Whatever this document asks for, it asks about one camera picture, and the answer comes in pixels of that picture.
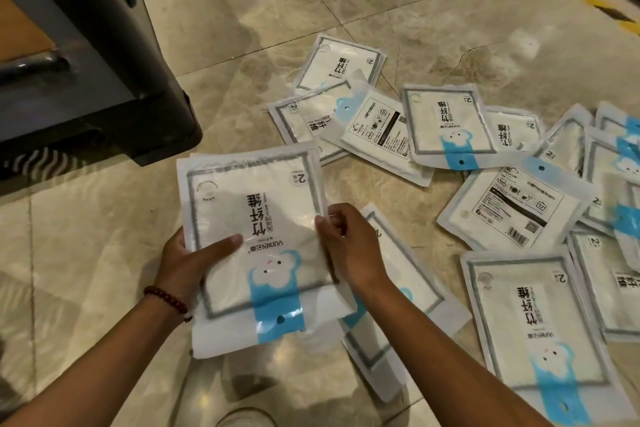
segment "person's left hand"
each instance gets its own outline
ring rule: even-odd
[[[234,253],[242,243],[242,235],[233,235],[192,253],[184,245],[184,231],[180,228],[164,245],[154,285],[180,299],[190,309],[200,280],[213,265]]]

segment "red beaded bracelet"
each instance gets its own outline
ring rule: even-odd
[[[147,287],[145,287],[144,294],[145,295],[152,294],[153,296],[160,297],[164,302],[166,302],[171,307],[176,309],[183,316],[185,314],[187,314],[188,311],[189,311],[189,308],[187,307],[187,304],[185,304],[184,302],[176,299],[170,293],[164,291],[163,289],[160,289],[159,287],[147,286]],[[192,318],[193,318],[193,316],[189,316],[188,318],[184,318],[184,322],[188,323]]]

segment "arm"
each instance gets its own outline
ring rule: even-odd
[[[236,235],[195,253],[180,229],[164,246],[156,286],[191,306],[200,279],[242,243]],[[183,317],[156,296],[145,296],[107,335],[3,427],[107,427],[160,346]]]
[[[549,427],[398,290],[387,276],[378,237],[350,204],[330,206],[316,227],[332,261],[358,294],[443,427]]]

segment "beige marble floor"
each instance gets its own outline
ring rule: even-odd
[[[202,125],[201,152],[282,144],[266,104],[286,95],[320,31],[387,51],[378,86],[389,95],[404,82],[475,82],[486,103],[535,110],[548,125],[573,103],[595,108],[600,99],[640,116],[640,39],[581,0],[145,2]],[[375,203],[467,301],[458,264],[465,246],[435,224],[459,174],[439,171],[422,189],[351,156],[323,174],[328,195]],[[180,221],[175,158],[144,168],[114,158],[0,202],[3,408],[41,391],[122,317]],[[482,361],[472,323],[456,340]],[[640,409],[640,345],[609,349]],[[238,406],[265,408],[283,427],[437,425],[412,382],[381,404],[340,345],[312,355],[289,335],[196,361],[187,326],[114,425],[210,427]]]

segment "pile of packages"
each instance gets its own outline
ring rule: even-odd
[[[374,87],[384,61],[321,34],[291,96],[268,105],[286,146],[178,161],[188,247],[244,237],[202,283],[194,356],[300,332],[342,341],[382,400],[402,388],[402,362],[314,229],[321,166],[353,153],[422,187],[435,169],[465,174],[437,223],[473,250],[461,265],[494,375],[557,423],[636,418],[605,340],[640,341],[640,120],[576,104],[545,131],[532,112],[484,106],[473,84],[405,84],[396,101]],[[375,206],[362,214],[392,281],[455,334],[471,313]]]

